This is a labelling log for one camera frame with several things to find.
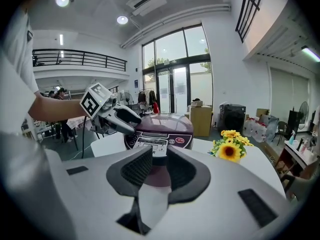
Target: balcony railing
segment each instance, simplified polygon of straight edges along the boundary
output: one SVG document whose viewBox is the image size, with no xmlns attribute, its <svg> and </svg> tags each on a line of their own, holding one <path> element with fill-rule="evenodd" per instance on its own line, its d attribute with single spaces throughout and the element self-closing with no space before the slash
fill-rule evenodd
<svg viewBox="0 0 320 240">
<path fill-rule="evenodd" d="M 238 32 L 241 42 L 244 42 L 246 34 L 250 28 L 250 25 L 256 15 L 256 12 L 260 10 L 259 4 L 261 0 L 243 0 L 238 22 L 236 24 L 235 31 Z"/>
<path fill-rule="evenodd" d="M 99 53 L 71 49 L 35 49 L 32 51 L 34 67 L 77 65 L 126 71 L 126 60 Z"/>
</svg>

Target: robotic arm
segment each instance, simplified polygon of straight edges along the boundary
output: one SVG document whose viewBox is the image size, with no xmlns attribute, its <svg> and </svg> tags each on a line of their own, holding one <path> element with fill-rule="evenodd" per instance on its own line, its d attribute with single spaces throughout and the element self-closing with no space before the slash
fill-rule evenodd
<svg viewBox="0 0 320 240">
<path fill-rule="evenodd" d="M 125 105 L 102 84 L 95 83 L 85 92 L 80 105 L 92 120 L 93 131 L 104 134 L 110 128 L 117 132 L 132 135 L 136 132 L 130 124 L 141 123 L 140 116 Z"/>
</svg>

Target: rice cooker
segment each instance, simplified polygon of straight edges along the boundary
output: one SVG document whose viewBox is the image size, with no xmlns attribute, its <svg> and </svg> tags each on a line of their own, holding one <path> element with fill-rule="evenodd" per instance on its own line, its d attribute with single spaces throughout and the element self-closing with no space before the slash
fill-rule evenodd
<svg viewBox="0 0 320 240">
<path fill-rule="evenodd" d="M 194 127 L 184 115 L 160 113 L 141 120 L 135 127 L 136 133 L 126 135 L 124 143 L 128 150 L 152 146 L 152 165 L 166 164 L 167 147 L 170 145 L 191 150 Z"/>
</svg>

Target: ceiling light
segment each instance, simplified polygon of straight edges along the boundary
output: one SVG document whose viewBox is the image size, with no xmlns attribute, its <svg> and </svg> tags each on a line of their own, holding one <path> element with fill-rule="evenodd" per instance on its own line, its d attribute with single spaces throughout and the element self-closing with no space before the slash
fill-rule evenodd
<svg viewBox="0 0 320 240">
<path fill-rule="evenodd" d="M 126 16 L 119 16 L 119 17 L 116 19 L 116 21 L 117 21 L 119 24 L 123 25 L 123 24 L 128 23 L 128 18 L 127 18 Z"/>
<path fill-rule="evenodd" d="M 320 58 L 313 51 L 311 51 L 307 46 L 301 48 L 302 51 L 308 54 L 311 58 L 313 58 L 316 62 L 320 62 Z"/>
<path fill-rule="evenodd" d="M 64 45 L 64 35 L 63 34 L 59 35 L 59 40 L 60 40 L 60 45 L 63 46 Z"/>
<path fill-rule="evenodd" d="M 55 2 L 60 7 L 66 7 L 69 4 L 69 0 L 55 0 Z"/>
</svg>

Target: door frame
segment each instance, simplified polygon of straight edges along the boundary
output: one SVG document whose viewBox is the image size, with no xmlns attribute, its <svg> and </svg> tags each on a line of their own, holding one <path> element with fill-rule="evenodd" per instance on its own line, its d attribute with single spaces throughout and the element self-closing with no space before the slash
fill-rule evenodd
<svg viewBox="0 0 320 240">
<path fill-rule="evenodd" d="M 158 102 L 159 110 L 161 111 L 160 104 L 160 87 L 159 87 L 159 73 L 168 72 L 169 81 L 169 104 L 170 113 L 176 113 L 175 109 L 175 83 L 174 83 L 174 70 L 185 68 L 186 77 L 186 104 L 189 106 L 191 104 L 191 80 L 190 80 L 190 66 L 189 64 L 178 64 L 178 65 L 168 65 L 168 67 L 163 67 L 155 71 L 155 83 L 156 83 L 156 99 Z"/>
</svg>

